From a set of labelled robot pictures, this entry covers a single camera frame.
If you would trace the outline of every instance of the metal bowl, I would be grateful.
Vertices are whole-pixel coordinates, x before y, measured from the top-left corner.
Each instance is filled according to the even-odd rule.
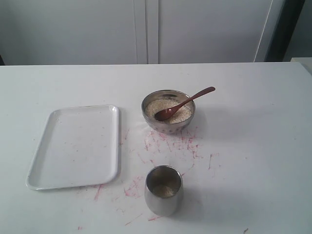
[[[145,114],[145,109],[148,106],[148,104],[150,104],[152,101],[155,101],[155,100],[171,99],[171,100],[175,100],[175,101],[181,103],[188,98],[189,98],[188,95],[186,95],[183,92],[176,91],[176,90],[159,90],[159,91],[156,91],[156,92],[149,94],[148,96],[145,97],[145,99],[143,100],[142,105],[141,105],[142,114],[145,118],[145,121],[148,123],[148,125],[151,128],[153,128],[156,131],[161,132],[161,133],[173,134],[173,133],[176,133],[178,131],[181,131],[183,128],[185,128],[187,125],[190,124],[192,118],[194,117],[195,103],[193,101],[190,101],[189,103],[185,104],[185,106],[188,107],[192,112],[191,117],[189,117],[188,119],[186,119],[185,121],[182,121],[180,123],[171,123],[170,124],[170,123],[160,122],[160,121],[157,121],[155,119],[151,119]]]

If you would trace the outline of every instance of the bowl rim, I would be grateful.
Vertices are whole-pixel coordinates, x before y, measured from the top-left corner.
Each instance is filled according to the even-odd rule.
[[[148,96],[151,96],[152,94],[155,94],[155,93],[158,93],[158,92],[163,92],[163,91],[174,91],[174,92],[177,92],[177,93],[181,93],[183,95],[185,95],[187,98],[190,98],[190,96],[188,96],[187,94],[185,94],[184,92],[181,92],[181,91],[178,91],[178,90],[174,90],[174,89],[162,89],[162,90],[157,90],[157,91],[154,91],[152,93],[150,93],[149,95],[147,95],[142,103],[141,103],[141,110],[142,110],[142,114],[144,117],[148,118],[150,121],[153,121],[153,122],[157,122],[157,123],[161,123],[161,124],[164,124],[164,125],[168,125],[168,126],[174,126],[175,124],[182,124],[186,121],[188,121],[189,119],[192,120],[192,118],[194,117],[194,114],[195,114],[195,110],[196,110],[196,105],[195,105],[195,102],[192,100],[191,103],[193,104],[194,106],[194,111],[192,112],[191,116],[189,118],[187,118],[186,120],[182,121],[182,122],[179,122],[179,123],[165,123],[165,122],[161,122],[161,121],[157,121],[156,119],[151,119],[149,118],[146,114],[145,114],[145,111],[143,110],[143,103],[145,101],[146,98],[148,98]]]

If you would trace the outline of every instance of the cup rim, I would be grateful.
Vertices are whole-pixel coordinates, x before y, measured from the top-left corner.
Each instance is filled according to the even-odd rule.
[[[154,194],[154,193],[149,189],[149,187],[147,186],[147,178],[148,178],[148,176],[151,174],[152,171],[154,171],[154,170],[156,170],[157,168],[160,168],[160,167],[166,167],[166,168],[173,169],[173,170],[177,173],[177,175],[179,176],[179,178],[180,178],[180,181],[181,181],[180,187],[179,187],[179,189],[177,190],[177,192],[176,192],[174,195],[172,195],[172,196],[169,196],[169,197],[160,197],[160,196]],[[159,165],[159,166],[154,167],[153,169],[151,169],[151,170],[147,173],[146,178],[145,178],[145,187],[147,188],[147,190],[148,190],[151,194],[153,194],[154,196],[159,197],[159,198],[161,198],[161,199],[167,199],[167,198],[171,198],[171,197],[175,196],[175,195],[180,191],[180,189],[182,188],[182,185],[183,185],[183,179],[182,179],[182,176],[181,176],[180,172],[178,172],[176,168],[171,167],[171,166],[168,166],[168,165]]]
[[[143,110],[143,103],[144,103],[145,99],[148,98],[149,96],[155,94],[155,93],[163,92],[163,91],[174,91],[174,92],[181,93],[181,94],[185,95],[187,98],[190,98],[190,96],[188,96],[188,95],[185,94],[184,92],[181,92],[181,91],[178,91],[178,90],[174,90],[174,89],[162,89],[162,90],[154,91],[154,92],[150,93],[149,95],[147,95],[147,96],[143,99],[143,101],[142,101],[142,103],[141,103],[141,110],[142,110],[142,113],[143,113],[143,116],[144,116],[144,117],[148,118],[150,121],[159,122],[159,123],[161,123],[161,124],[168,125],[168,126],[174,126],[175,124],[182,124],[182,123],[185,123],[186,121],[188,121],[189,119],[192,119],[192,118],[194,117],[194,115],[195,115],[195,110],[196,110],[196,105],[195,105],[195,102],[192,100],[192,101],[190,101],[190,102],[191,102],[191,103],[193,104],[193,106],[194,106],[194,111],[192,112],[192,114],[191,114],[191,116],[190,116],[189,118],[187,118],[186,120],[184,120],[184,121],[182,121],[182,122],[179,122],[179,123],[165,123],[165,122],[160,122],[160,121],[157,121],[157,120],[155,120],[155,119],[149,118],[149,117],[145,114],[145,111]]]

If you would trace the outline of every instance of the white tray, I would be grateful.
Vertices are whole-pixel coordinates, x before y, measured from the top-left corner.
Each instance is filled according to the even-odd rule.
[[[118,173],[119,109],[113,105],[54,111],[26,185],[33,190],[103,184]]]

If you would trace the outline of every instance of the table surface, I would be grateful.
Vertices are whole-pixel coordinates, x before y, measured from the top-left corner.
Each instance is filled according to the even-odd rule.
[[[296,62],[0,67],[0,233],[312,233],[312,77]],[[143,98],[160,89],[196,100],[190,126],[153,131]],[[31,191],[25,180],[49,114],[121,109],[121,171],[105,185]],[[144,179],[183,174],[172,217],[153,215]]]

